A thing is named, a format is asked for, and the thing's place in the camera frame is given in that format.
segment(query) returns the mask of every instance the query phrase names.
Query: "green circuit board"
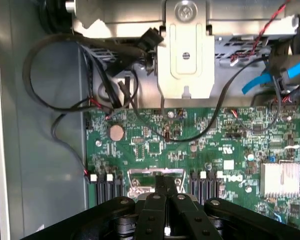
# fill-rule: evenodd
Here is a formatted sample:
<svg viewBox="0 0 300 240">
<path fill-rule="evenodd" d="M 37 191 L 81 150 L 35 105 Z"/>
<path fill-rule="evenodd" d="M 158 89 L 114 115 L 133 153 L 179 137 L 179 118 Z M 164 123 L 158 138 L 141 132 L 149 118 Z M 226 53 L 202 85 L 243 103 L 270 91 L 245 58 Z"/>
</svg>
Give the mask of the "green circuit board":
<svg viewBox="0 0 300 240">
<path fill-rule="evenodd" d="M 273 121 L 277 108 L 235 110 L 246 126 L 257 131 Z M 170 116 L 178 118 L 167 120 L 160 109 L 139 110 L 153 129 L 170 139 L 197 135 L 206 128 L 214 111 L 167 109 Z M 266 180 L 262 180 L 264 164 L 284 168 L 294 164 L 300 174 L 300 106 L 285 106 L 276 126 L 262 134 L 244 130 L 230 109 L 222 108 L 205 136 L 186 143 L 166 141 L 156 135 L 132 110 L 121 111 L 108 121 L 103 112 L 96 110 L 89 112 L 87 119 L 88 170 L 98 177 L 89 186 L 90 207 L 111 198 L 116 191 L 115 196 L 137 199 L 141 193 L 154 191 L 155 175 L 167 175 L 175 177 L 180 193 L 193 194 L 202 204 L 207 198 L 220 197 L 300 229 L 300 176 L 297 192 L 265 195 L 261 186 L 272 186 L 272 174 L 267 173 Z M 115 136 L 111 133 L 113 126 L 119 126 Z M 113 141 L 118 135 L 122 139 Z M 118 179 L 121 189 L 107 185 L 107 181 L 114 183 Z"/>
</svg>

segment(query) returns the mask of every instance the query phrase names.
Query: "heatsink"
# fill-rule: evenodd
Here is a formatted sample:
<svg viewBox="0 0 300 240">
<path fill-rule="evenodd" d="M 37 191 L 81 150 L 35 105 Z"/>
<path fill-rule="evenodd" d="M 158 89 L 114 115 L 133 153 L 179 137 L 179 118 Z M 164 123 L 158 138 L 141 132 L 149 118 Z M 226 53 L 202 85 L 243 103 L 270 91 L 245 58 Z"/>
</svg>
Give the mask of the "heatsink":
<svg viewBox="0 0 300 240">
<path fill-rule="evenodd" d="M 265 198 L 299 197 L 300 164 L 261 164 L 260 193 Z"/>
</svg>

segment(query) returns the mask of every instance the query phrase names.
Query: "red wire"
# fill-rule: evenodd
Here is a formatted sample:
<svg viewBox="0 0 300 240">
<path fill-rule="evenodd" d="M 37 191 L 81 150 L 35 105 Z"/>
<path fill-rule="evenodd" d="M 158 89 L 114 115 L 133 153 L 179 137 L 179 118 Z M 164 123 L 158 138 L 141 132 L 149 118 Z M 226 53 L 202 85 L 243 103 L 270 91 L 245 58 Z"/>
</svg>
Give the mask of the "red wire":
<svg viewBox="0 0 300 240">
<path fill-rule="evenodd" d="M 284 2 L 284 4 L 282 4 L 278 10 L 271 16 L 270 20 L 266 23 L 266 25 L 264 25 L 263 29 L 259 32 L 258 37 L 255 39 L 253 46 L 252 46 L 252 50 L 249 53 L 236 53 L 233 54 L 231 56 L 231 62 L 233 63 L 235 60 L 237 60 L 237 58 L 239 57 L 251 57 L 252 55 L 255 54 L 258 43 L 260 42 L 262 36 L 265 34 L 266 30 L 269 28 L 269 26 L 271 25 L 271 23 L 277 18 L 277 16 L 282 13 L 283 10 L 285 10 L 287 4 L 290 2 L 291 0 L 286 0 Z"/>
<path fill-rule="evenodd" d="M 91 103 L 93 103 L 97 107 L 102 108 L 101 104 L 97 100 L 95 100 L 94 98 L 90 98 L 89 100 L 90 100 Z"/>
</svg>

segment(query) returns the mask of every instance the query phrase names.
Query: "aluminum heatsink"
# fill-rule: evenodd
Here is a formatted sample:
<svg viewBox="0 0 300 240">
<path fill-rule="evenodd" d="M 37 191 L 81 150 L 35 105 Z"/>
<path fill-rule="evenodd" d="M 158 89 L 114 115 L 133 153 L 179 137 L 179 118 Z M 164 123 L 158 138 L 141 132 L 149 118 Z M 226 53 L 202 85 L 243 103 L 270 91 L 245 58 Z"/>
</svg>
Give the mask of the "aluminum heatsink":
<svg viewBox="0 0 300 240">
<path fill-rule="evenodd" d="M 260 193 L 265 198 L 299 197 L 300 164 L 261 164 Z"/>
</svg>

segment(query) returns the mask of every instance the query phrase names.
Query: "gray metal side panel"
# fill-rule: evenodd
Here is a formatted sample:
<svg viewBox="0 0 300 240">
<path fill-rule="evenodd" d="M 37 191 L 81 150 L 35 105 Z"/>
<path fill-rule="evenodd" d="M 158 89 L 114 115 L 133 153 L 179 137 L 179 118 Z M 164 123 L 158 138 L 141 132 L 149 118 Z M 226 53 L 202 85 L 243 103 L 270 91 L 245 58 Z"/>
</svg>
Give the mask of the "gray metal side panel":
<svg viewBox="0 0 300 240">
<path fill-rule="evenodd" d="M 34 103 L 23 86 L 23 60 L 43 36 L 32 1 L 0 0 L 0 84 L 11 239 L 86 208 L 80 165 L 50 137 L 57 115 Z M 33 66 L 35 89 L 51 104 L 72 105 L 81 98 L 78 61 L 74 43 L 48 47 Z M 80 153 L 84 149 L 82 127 L 82 116 L 71 114 L 58 131 Z"/>
</svg>

